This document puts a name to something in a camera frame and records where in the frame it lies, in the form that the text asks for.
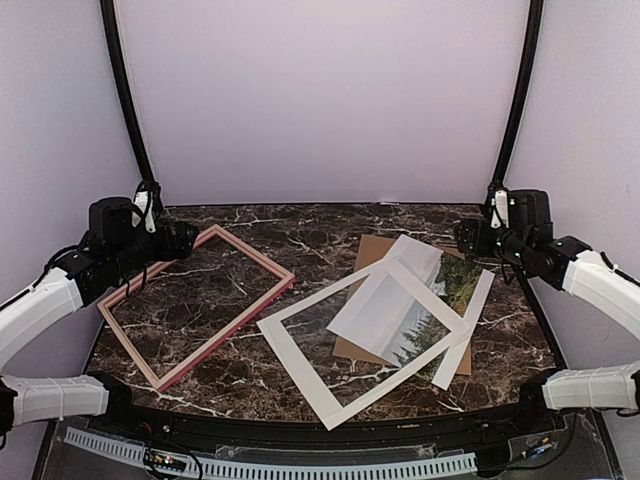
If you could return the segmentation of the pink wooden picture frame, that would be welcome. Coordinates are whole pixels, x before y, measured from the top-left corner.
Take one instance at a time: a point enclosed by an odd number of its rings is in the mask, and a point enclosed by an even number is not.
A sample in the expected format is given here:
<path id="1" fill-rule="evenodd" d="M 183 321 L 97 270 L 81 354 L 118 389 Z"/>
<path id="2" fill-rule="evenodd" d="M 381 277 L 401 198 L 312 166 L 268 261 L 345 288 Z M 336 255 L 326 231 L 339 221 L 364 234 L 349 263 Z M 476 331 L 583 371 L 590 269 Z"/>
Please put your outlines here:
<path id="1" fill-rule="evenodd" d="M 165 271 L 167 268 L 171 267 L 176 263 L 176 261 L 172 260 L 156 262 L 151 267 L 145 269 L 142 273 L 134 277 L 132 280 L 126 280 L 123 286 L 119 287 L 114 293 L 110 294 L 108 297 L 98 303 L 98 308 L 102 313 L 104 319 L 109 324 L 114 335 L 130 355 L 141 373 L 146 377 L 149 384 L 158 392 L 166 390 L 169 386 L 183 377 L 189 370 L 194 368 L 215 348 L 219 347 L 227 338 L 229 338 L 238 329 L 244 326 L 249 320 L 253 319 L 259 312 L 266 308 L 272 301 L 274 301 L 278 296 L 284 293 L 295 282 L 295 275 L 292 272 L 278 265 L 275 261 L 260 253 L 258 250 L 248 245 L 229 231 L 225 230 L 220 225 L 213 225 L 200 233 L 195 240 L 193 250 L 196 251 L 199 247 L 213 238 L 220 238 L 230 246 L 234 247 L 237 251 L 250 258 L 261 268 L 269 271 L 271 274 L 277 277 L 278 282 L 269 290 L 267 290 L 263 295 L 261 295 L 250 306 L 245 308 L 239 315 L 234 317 L 227 325 L 207 338 L 202 346 L 199 346 L 164 376 L 159 377 L 152 370 L 151 366 L 147 363 L 139 350 L 134 346 L 131 339 L 127 336 L 124 328 L 113 316 L 110 308 L 119 304 L 125 298 L 132 298 L 133 293 L 141 292 L 143 287 L 147 286 L 151 279 Z"/>

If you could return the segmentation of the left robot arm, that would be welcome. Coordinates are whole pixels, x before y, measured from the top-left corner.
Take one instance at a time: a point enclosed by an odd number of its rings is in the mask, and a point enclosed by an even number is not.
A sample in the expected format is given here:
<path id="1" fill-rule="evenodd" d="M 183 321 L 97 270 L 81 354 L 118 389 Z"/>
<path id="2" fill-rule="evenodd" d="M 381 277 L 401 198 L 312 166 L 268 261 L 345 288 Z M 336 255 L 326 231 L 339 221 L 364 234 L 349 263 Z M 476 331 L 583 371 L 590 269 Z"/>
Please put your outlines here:
<path id="1" fill-rule="evenodd" d="M 126 286 L 151 262 L 189 257 L 199 230 L 187 222 L 155 223 L 152 197 L 108 197 L 89 208 L 80 242 L 55 253 L 41 276 L 1 306 L 1 363 L 59 320 L 87 307 L 109 288 Z M 119 395 L 129 389 L 106 374 L 27 379 L 1 375 L 1 432 L 41 420 L 101 416 L 120 436 L 141 427 L 140 412 Z"/>

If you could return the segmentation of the white mat board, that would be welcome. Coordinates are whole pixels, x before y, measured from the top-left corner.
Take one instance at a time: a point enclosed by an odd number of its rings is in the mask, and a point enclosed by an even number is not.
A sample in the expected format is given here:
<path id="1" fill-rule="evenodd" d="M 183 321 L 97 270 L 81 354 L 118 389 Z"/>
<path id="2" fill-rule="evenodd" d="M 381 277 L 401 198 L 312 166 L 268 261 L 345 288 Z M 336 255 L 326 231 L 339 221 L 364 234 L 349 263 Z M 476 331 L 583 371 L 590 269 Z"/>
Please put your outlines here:
<path id="1" fill-rule="evenodd" d="M 343 406 L 308 362 L 282 322 L 363 278 L 373 277 L 380 282 L 386 276 L 391 276 L 407 294 L 429 310 L 449 330 L 449 334 L 376 387 Z M 395 259 L 379 260 L 258 321 L 257 325 L 299 391 L 329 431 L 390 393 L 471 330 L 471 326 L 462 317 Z"/>

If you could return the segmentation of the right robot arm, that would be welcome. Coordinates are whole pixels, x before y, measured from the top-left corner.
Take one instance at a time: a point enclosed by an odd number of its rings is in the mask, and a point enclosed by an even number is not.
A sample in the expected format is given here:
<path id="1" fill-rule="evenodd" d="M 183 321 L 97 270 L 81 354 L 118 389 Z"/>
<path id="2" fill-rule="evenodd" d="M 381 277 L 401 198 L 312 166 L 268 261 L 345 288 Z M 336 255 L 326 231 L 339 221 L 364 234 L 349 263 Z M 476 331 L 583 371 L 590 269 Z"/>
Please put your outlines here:
<path id="1" fill-rule="evenodd" d="M 638 336 L 638 280 L 587 243 L 555 237 L 546 192 L 493 188 L 484 217 L 461 220 L 454 238 L 465 257 L 494 257 L 517 274 L 591 304 Z M 549 410 L 591 408 L 636 416 L 639 364 L 546 372 L 525 389 L 532 395 L 510 413 L 511 426 L 521 434 L 534 432 Z"/>

